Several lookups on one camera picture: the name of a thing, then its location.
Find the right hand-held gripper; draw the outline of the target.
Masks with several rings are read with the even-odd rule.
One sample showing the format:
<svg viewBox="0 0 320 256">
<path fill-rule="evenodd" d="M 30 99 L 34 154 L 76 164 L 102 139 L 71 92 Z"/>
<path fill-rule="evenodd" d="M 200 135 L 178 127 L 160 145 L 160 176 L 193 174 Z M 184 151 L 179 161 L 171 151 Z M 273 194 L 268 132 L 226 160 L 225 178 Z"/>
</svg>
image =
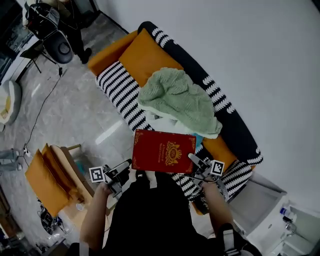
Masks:
<svg viewBox="0 0 320 256">
<path fill-rule="evenodd" d="M 216 183 L 222 176 L 225 163 L 218 160 L 203 161 L 189 153 L 188 158 L 197 166 L 193 176 L 194 184 L 201 188 L 204 183 Z"/>
</svg>

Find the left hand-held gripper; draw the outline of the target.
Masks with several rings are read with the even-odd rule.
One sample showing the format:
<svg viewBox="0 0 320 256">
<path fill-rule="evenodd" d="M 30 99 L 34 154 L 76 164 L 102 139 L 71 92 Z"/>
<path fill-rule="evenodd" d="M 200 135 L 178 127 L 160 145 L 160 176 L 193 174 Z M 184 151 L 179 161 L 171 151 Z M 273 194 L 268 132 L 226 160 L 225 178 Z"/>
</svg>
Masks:
<svg viewBox="0 0 320 256">
<path fill-rule="evenodd" d="M 114 168 L 108 165 L 89 168 L 90 179 L 92 183 L 104 182 L 112 191 L 113 197 L 122 193 L 123 185 L 129 180 L 129 168 L 132 159 L 127 159 Z"/>
</svg>

